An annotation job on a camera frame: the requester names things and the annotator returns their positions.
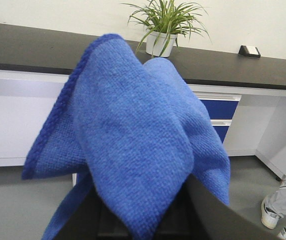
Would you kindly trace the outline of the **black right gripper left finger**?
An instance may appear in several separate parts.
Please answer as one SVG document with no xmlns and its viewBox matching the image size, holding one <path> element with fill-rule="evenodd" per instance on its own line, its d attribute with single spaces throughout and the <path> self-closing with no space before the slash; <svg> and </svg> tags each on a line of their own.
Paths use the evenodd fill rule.
<svg viewBox="0 0 286 240">
<path fill-rule="evenodd" d="M 55 239 L 127 240 L 128 230 L 92 189 Z"/>
</svg>

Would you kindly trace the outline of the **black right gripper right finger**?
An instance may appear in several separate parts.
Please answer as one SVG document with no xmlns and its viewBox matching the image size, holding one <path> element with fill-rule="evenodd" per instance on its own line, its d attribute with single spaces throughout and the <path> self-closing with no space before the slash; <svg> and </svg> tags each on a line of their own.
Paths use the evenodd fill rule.
<svg viewBox="0 0 286 240">
<path fill-rule="evenodd" d="M 276 240 L 218 200 L 190 175 L 159 224 L 157 240 Z"/>
</svg>

